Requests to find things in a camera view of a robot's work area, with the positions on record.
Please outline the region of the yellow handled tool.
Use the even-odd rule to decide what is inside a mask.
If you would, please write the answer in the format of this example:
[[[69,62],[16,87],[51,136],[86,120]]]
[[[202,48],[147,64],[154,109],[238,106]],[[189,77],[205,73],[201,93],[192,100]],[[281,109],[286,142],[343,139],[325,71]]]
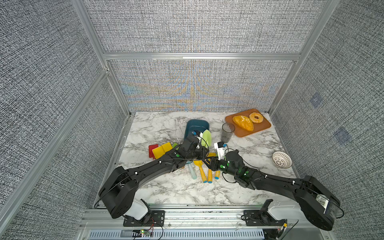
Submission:
[[[208,180],[207,180],[207,177],[206,177],[204,169],[203,169],[203,161],[201,161],[201,160],[194,160],[194,164],[199,167],[203,183],[207,183]]]

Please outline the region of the pale green trowel wooden handle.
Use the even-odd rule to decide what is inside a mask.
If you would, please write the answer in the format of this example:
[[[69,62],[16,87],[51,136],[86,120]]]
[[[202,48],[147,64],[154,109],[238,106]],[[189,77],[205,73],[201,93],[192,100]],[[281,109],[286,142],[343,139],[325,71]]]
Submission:
[[[209,148],[212,144],[212,135],[209,130],[205,130],[202,135],[202,146]]]

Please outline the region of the light blue shovel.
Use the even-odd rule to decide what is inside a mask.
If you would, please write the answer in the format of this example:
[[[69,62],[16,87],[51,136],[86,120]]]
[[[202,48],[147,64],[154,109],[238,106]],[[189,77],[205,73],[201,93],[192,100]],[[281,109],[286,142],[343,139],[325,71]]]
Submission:
[[[191,174],[192,179],[193,179],[193,180],[196,180],[196,179],[197,179],[197,174],[196,174],[196,172],[195,172],[195,170],[194,170],[193,162],[189,162],[189,163],[187,164],[187,166],[188,166],[188,169],[189,169],[189,171],[190,171],[190,174]]]

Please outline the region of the red shovel wooden handle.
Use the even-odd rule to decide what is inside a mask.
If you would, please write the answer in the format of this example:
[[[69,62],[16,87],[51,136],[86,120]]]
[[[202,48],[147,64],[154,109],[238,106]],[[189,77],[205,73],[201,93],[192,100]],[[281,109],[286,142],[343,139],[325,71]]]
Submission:
[[[153,150],[158,148],[159,145],[158,144],[154,144],[154,145],[149,145],[149,158],[152,158],[152,159],[155,159],[155,155],[153,153]]]

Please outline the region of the green trowel yellow handle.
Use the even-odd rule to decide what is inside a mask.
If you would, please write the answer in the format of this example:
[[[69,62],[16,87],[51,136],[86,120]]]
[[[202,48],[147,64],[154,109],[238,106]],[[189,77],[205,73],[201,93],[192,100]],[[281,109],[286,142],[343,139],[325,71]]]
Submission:
[[[218,180],[220,178],[220,174],[221,172],[220,171],[216,171],[215,172],[215,179]]]

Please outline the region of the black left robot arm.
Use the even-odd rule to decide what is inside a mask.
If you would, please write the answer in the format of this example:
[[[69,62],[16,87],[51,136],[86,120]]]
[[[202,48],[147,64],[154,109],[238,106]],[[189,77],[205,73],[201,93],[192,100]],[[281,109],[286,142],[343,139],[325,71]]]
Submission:
[[[125,214],[136,220],[143,219],[150,211],[145,201],[136,201],[135,194],[146,183],[162,175],[172,173],[188,161],[204,160],[209,147],[201,137],[189,135],[181,145],[171,148],[159,159],[142,166],[124,169],[115,168],[99,191],[100,200],[113,219]]]

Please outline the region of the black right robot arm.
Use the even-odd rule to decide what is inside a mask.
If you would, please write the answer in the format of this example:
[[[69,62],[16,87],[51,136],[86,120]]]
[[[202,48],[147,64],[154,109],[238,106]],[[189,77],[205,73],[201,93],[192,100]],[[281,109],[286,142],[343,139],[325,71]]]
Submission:
[[[266,174],[245,165],[239,151],[230,151],[223,159],[209,157],[204,164],[213,171],[232,175],[237,184],[251,190],[272,192],[296,201],[306,219],[315,227],[331,231],[341,211],[340,200],[315,177],[284,178]]]

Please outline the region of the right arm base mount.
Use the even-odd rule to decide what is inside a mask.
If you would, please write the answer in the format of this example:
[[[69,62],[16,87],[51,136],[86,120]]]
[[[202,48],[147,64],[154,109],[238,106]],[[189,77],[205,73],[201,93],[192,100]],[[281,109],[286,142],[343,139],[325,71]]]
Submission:
[[[248,227],[278,227],[287,223],[287,220],[276,220],[267,211],[244,210],[241,219]]]

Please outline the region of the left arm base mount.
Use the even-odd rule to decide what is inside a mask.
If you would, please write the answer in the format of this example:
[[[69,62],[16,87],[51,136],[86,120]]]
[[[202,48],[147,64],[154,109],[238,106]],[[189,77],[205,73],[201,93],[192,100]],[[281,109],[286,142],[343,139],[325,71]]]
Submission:
[[[144,215],[143,218],[137,220],[134,217],[129,217],[124,215],[124,227],[150,227],[154,225],[155,227],[163,227],[165,221],[165,211],[149,211]]]

